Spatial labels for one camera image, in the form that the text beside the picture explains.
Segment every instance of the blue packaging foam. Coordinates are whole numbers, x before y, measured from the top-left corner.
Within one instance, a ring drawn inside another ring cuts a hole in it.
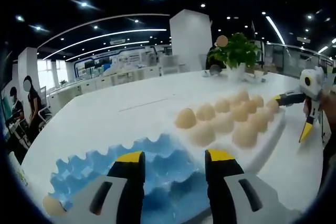
[[[209,207],[204,171],[167,134],[161,134],[156,142],[137,140],[130,149],[111,146],[106,155],[90,151],[85,159],[71,156],[67,163],[57,160],[58,173],[50,178],[55,192],[50,195],[69,210],[75,193],[99,175],[106,175],[119,156],[136,151],[144,151],[146,156],[141,223],[182,223]]]

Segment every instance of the white pillar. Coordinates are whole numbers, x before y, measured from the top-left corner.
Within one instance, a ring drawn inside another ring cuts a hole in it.
[[[58,75],[57,75],[56,61],[51,62],[51,71],[52,71],[52,75],[53,75],[53,78],[54,78],[55,87],[58,88],[59,87],[59,81],[58,81]]]
[[[74,63],[73,62],[66,62],[65,65],[67,67],[68,81],[69,82],[74,82],[75,81]]]
[[[208,15],[183,10],[170,19],[173,55],[187,71],[202,69],[199,55],[207,54],[212,46],[211,24]]]
[[[27,121],[29,121],[30,105],[28,102],[28,92],[23,89],[23,81],[26,76],[30,76],[32,78],[35,90],[38,91],[40,89],[37,72],[37,49],[27,47],[25,50],[23,50],[18,57],[17,66],[20,96],[23,101],[25,118]]]

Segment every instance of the white desk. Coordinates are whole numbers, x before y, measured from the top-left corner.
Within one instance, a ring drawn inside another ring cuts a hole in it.
[[[54,189],[51,172],[57,172],[56,160],[70,155],[85,157],[85,152],[106,153],[108,146],[148,137],[158,139],[163,125],[157,120],[161,108],[195,95],[238,91],[246,87],[268,100],[294,89],[298,80],[269,73],[260,84],[228,82],[225,78],[203,78],[201,72],[189,72],[152,78],[87,93],[70,101],[46,125],[30,147],[22,167],[35,188],[33,198],[42,198]],[[270,159],[258,176],[277,190],[279,200],[290,209],[305,210],[314,200],[322,173],[322,141],[319,125],[304,144],[299,144],[305,116],[303,104],[285,108],[286,128]]]

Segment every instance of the black ceiling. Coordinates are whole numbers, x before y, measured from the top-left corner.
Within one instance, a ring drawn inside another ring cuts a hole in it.
[[[86,1],[95,7],[81,7],[74,1]],[[2,43],[7,51],[13,51],[11,60],[17,59],[18,54],[25,47],[38,47],[53,36],[80,24],[96,19],[123,14],[155,13],[169,14],[170,17],[183,9],[191,9],[206,13],[213,21],[213,39],[218,34],[230,36],[234,32],[242,31],[249,38],[280,43],[276,33],[261,14],[265,11],[280,30],[285,42],[290,45],[302,46],[297,37],[311,39],[305,47],[318,51],[329,45],[336,37],[336,15],[334,0],[3,0],[2,27],[4,28]],[[24,22],[16,20],[16,15],[22,15]],[[39,49],[39,58],[44,58],[51,52],[65,46],[91,37],[113,33],[117,31],[165,28],[167,32],[143,32],[113,37],[103,37],[66,49],[55,54],[51,59],[63,59],[79,55],[85,51],[109,46],[111,39],[127,39],[129,42],[149,40],[155,43],[169,43],[169,19],[165,16],[134,16],[105,20],[85,25],[57,37]],[[257,35],[251,28],[255,26]],[[32,26],[41,26],[43,30],[36,30]],[[328,49],[326,55],[335,56],[336,48]]]

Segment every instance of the white foam tray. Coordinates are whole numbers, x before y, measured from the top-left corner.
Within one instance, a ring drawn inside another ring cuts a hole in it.
[[[174,121],[178,112],[183,108],[191,108],[196,111],[197,107],[205,102],[209,102],[214,105],[218,99],[218,95],[211,95],[211,97],[198,98],[197,102],[193,101],[192,104],[186,104],[186,102],[175,103],[170,108],[165,108],[161,114],[161,120],[165,121],[166,132],[174,136],[180,141],[190,152],[190,154],[200,164],[204,164],[204,152],[206,149],[214,148],[218,150],[227,150],[231,153],[243,168],[245,172],[258,173],[258,171],[266,163],[267,159],[273,152],[278,140],[285,127],[285,110],[280,108],[279,113],[275,114],[274,120],[268,123],[268,128],[265,133],[258,133],[257,144],[253,148],[239,148],[232,142],[232,134],[236,127],[239,126],[239,122],[234,122],[234,129],[231,133],[222,135],[216,133],[216,140],[206,147],[198,147],[191,143],[190,132],[193,128],[188,130],[181,130],[176,128]]]

